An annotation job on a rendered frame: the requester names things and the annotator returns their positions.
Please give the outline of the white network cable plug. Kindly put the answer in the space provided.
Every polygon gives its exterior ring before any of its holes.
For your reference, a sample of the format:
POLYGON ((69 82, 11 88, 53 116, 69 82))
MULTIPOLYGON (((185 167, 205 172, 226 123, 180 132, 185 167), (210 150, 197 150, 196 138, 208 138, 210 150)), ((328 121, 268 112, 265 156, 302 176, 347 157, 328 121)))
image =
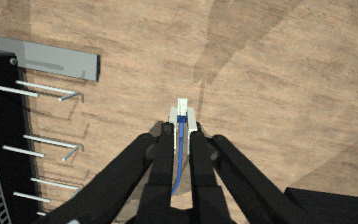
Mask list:
POLYGON ((178 98, 177 123, 187 123, 187 98, 178 98))

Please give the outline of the blue patch cable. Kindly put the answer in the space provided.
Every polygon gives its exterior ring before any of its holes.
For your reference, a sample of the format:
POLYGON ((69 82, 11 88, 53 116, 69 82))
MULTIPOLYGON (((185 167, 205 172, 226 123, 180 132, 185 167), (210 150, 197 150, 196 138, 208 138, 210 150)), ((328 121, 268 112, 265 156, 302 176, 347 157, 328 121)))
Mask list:
POLYGON ((176 191, 181 177, 181 167, 182 167, 182 154, 183 154, 183 135, 184 135, 184 123, 179 125, 179 154, 178 154, 178 171, 177 171, 177 180, 174 188, 172 189, 172 194, 176 191))

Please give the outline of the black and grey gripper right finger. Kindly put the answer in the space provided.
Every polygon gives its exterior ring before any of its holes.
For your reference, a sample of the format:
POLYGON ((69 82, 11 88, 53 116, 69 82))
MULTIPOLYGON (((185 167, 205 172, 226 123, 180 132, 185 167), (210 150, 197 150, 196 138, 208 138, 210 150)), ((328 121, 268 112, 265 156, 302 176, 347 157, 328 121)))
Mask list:
POLYGON ((186 132, 192 207, 198 207, 200 224, 233 224, 214 169, 249 224, 324 224, 295 205, 225 136, 205 137, 193 107, 187 107, 186 132))

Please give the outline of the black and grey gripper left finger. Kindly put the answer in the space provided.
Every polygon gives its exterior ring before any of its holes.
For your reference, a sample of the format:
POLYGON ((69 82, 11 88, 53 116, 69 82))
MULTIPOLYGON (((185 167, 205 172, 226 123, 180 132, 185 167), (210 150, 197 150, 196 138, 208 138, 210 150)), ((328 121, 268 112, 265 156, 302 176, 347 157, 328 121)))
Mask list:
POLYGON ((140 134, 72 199, 31 224, 111 224, 152 162, 134 224, 166 224, 176 137, 177 107, 171 107, 159 136, 140 134))

